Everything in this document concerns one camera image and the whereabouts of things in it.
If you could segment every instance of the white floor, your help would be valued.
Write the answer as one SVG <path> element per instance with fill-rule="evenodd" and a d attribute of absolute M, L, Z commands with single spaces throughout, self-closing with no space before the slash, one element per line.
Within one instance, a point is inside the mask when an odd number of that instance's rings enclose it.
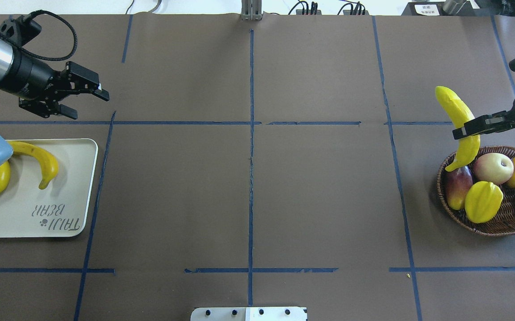
<path fill-rule="evenodd" d="M 38 9 L 58 14 L 123 14 L 132 0 L 0 0 L 0 14 L 25 14 Z M 319 10 L 325 14 L 337 14 L 345 4 L 341 0 L 319 0 Z M 375 16 L 400 16 L 407 0 L 365 0 L 366 10 Z M 293 0 L 263 0 L 265 12 L 287 14 L 296 4 Z M 148 12 L 156 7 L 157 0 L 135 0 L 130 13 Z M 160 14 L 223 14 L 241 12 L 241 0 L 162 0 L 155 11 Z"/>

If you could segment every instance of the gray tabletop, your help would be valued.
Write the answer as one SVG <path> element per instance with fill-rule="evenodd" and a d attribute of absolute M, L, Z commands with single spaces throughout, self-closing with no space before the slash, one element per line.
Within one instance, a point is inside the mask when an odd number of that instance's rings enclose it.
<path fill-rule="evenodd" d="M 64 17 L 71 60 L 111 101 L 71 97 L 78 120 L 42 119 L 0 91 L 0 134 L 98 143 L 88 223 L 0 239 L 0 320 L 270 305 L 323 321 L 515 319 L 515 235 L 461 228 L 433 189 L 457 148 L 434 88 L 475 115 L 508 110 L 515 18 Z M 38 22 L 28 49 L 69 51 L 68 30 Z M 515 130 L 482 136 L 499 144 Z"/>

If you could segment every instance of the wicker basket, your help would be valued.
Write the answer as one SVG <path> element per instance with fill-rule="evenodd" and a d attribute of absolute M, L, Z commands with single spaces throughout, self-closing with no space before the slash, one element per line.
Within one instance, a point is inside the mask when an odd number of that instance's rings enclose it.
<path fill-rule="evenodd" d="M 515 148 L 511 146 L 487 146 L 485 148 L 480 148 L 477 157 L 480 157 L 483 154 L 487 154 L 490 152 L 498 152 L 508 156 L 509 158 L 515 157 Z M 454 219 L 454 221 L 458 222 L 461 226 L 467 228 L 468 230 L 475 232 L 481 235 L 487 236 L 504 236 L 504 235 L 514 235 L 515 234 L 515 189 L 506 189 L 505 187 L 501 187 L 503 192 L 503 202 L 501 203 L 501 207 L 497 212 L 496 216 L 486 223 L 472 223 L 466 217 L 465 210 L 453 210 L 447 205 L 445 191 L 443 188 L 444 185 L 444 173 L 445 167 L 453 162 L 455 158 L 455 152 L 446 158 L 439 170 L 437 171 L 437 195 L 439 196 L 439 200 L 444 210 L 448 213 L 448 215 Z M 473 164 L 475 160 L 469 164 L 469 168 L 471 173 L 473 174 Z"/>

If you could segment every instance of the metal bracket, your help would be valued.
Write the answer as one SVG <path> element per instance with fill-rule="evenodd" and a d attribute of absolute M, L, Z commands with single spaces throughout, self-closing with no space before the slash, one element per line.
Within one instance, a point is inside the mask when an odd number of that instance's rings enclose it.
<path fill-rule="evenodd" d="M 241 0 L 241 19 L 258 21 L 262 20 L 262 0 Z"/>
<path fill-rule="evenodd" d="M 307 321 L 307 308 L 197 308 L 190 315 L 190 321 Z"/>

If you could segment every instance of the fruit basket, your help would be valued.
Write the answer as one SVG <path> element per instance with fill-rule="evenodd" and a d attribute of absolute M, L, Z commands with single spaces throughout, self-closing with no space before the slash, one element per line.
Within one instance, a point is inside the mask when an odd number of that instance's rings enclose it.
<path fill-rule="evenodd" d="M 470 168 L 471 173 L 473 174 L 473 165 L 477 158 L 479 158 L 483 154 L 487 154 L 490 152 L 498 152 L 500 154 L 504 154 L 509 158 L 515 157 L 515 148 L 511 146 L 487 146 L 479 149 L 479 153 L 477 154 L 475 160 L 471 162 L 468 166 Z M 439 196 L 440 203 L 444 208 L 445 212 L 459 225 L 467 228 L 468 230 L 475 232 L 481 235 L 487 236 L 505 236 L 505 235 L 515 235 L 515 189 L 507 189 L 506 187 L 500 185 L 501 191 L 503 192 L 503 202 L 501 203 L 501 207 L 497 212 L 496 216 L 486 223 L 476 224 L 470 222 L 466 217 L 466 212 L 464 209 L 462 210 L 453 210 L 447 205 L 444 184 L 445 184 L 445 167 L 453 162 L 455 158 L 455 152 L 449 155 L 439 167 L 437 171 L 437 195 Z"/>

